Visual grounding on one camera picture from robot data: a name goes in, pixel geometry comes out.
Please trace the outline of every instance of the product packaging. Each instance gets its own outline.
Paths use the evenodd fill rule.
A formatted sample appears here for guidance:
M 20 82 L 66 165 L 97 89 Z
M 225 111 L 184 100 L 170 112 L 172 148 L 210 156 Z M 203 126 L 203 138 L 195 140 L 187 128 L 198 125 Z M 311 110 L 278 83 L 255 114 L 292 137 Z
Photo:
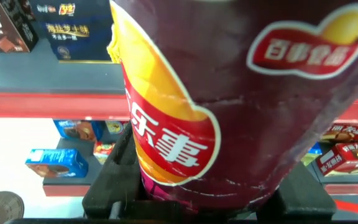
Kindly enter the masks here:
M 100 121 L 54 120 L 53 122 L 63 138 L 97 141 L 103 135 Z
M 30 1 L 39 26 L 61 62 L 112 63 L 109 0 Z
M 307 166 L 313 162 L 323 152 L 321 151 L 320 145 L 316 143 L 301 159 L 303 165 Z
M 358 2 L 110 3 L 155 200 L 257 209 L 358 97 Z
M 358 142 L 336 144 L 316 163 L 324 176 L 358 174 Z
M 121 134 L 128 121 L 105 121 L 110 134 Z
M 15 0 L 0 0 L 0 52 L 30 52 L 38 41 Z
M 330 143 L 358 142 L 358 124 L 334 123 L 319 141 Z
M 88 172 L 76 149 L 33 149 L 25 164 L 41 177 L 85 177 Z
M 29 21 L 34 21 L 35 17 L 31 10 L 31 5 L 29 0 L 15 0 L 16 3 L 20 6 L 20 12 L 27 18 Z
M 100 164 L 106 162 L 107 157 L 109 157 L 112 149 L 114 148 L 115 143 L 101 143 L 96 142 L 93 149 L 93 155 L 98 159 Z

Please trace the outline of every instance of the black holder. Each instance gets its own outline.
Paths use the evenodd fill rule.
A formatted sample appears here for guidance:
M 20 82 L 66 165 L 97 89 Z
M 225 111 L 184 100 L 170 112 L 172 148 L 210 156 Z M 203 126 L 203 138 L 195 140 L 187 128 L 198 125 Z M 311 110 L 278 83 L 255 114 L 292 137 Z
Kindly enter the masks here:
M 11 223 L 190 222 L 185 219 L 185 208 L 178 202 L 147 199 L 140 180 L 140 168 L 131 125 L 125 128 L 82 204 L 87 220 L 23 219 Z M 302 163 L 298 163 L 256 214 L 258 221 L 262 222 L 290 220 L 330 222 L 335 212 L 335 203 L 323 186 Z M 235 217 L 240 213 L 239 211 L 200 211 L 191 221 L 237 222 Z

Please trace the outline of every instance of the white floor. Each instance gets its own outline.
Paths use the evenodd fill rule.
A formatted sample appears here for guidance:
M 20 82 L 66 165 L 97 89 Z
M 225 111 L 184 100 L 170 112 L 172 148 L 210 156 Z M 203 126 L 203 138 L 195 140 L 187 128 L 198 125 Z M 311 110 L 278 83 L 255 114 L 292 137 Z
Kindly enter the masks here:
M 46 197 L 42 178 L 24 165 L 31 149 L 55 149 L 59 139 L 50 118 L 0 118 L 0 191 L 23 198 L 25 218 L 83 215 L 82 197 Z

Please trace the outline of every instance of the snack box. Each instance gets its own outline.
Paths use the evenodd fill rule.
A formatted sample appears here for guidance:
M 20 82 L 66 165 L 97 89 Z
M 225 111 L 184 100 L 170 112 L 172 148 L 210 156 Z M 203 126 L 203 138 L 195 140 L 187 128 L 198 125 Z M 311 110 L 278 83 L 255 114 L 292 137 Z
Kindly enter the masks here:
M 15 0 L 0 0 L 0 52 L 30 52 L 38 41 Z
M 34 21 L 35 17 L 31 10 L 31 5 L 29 0 L 16 0 L 18 3 L 20 12 L 26 17 L 29 21 Z
M 115 143 L 101 143 L 96 142 L 93 149 L 93 155 L 98 159 L 100 164 L 106 162 L 107 157 L 109 157 L 112 149 L 114 149 Z
M 336 144 L 316 163 L 324 176 L 358 174 L 358 142 Z
M 32 12 L 61 62 L 112 63 L 109 0 L 30 1 Z
M 61 137 L 66 139 L 100 140 L 103 127 L 100 121 L 54 120 Z
M 121 134 L 129 121 L 105 121 L 110 134 Z
M 333 124 L 319 142 L 346 143 L 358 142 L 358 124 Z
M 320 145 L 318 142 L 304 155 L 301 159 L 303 165 L 307 166 L 313 162 L 318 156 L 322 154 Z
M 76 149 L 33 149 L 25 164 L 41 177 L 85 177 L 88 172 Z

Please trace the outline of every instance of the blue snack box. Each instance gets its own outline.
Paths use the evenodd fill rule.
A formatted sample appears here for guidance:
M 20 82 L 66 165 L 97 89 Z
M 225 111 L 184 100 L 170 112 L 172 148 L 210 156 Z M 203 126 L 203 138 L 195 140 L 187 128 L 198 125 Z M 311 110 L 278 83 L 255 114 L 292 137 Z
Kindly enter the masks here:
M 100 121 L 54 120 L 61 135 L 66 139 L 84 139 L 98 141 L 103 135 Z
M 317 143 L 309 150 L 308 153 L 321 155 L 323 152 L 321 151 L 320 145 L 319 145 L 319 143 L 317 142 Z
M 307 166 L 311 162 L 313 162 L 319 155 L 323 152 L 321 151 L 320 145 L 317 142 L 311 149 L 309 149 L 308 153 L 301 159 L 302 163 Z
M 76 149 L 33 149 L 25 164 L 41 177 L 85 177 L 88 163 Z

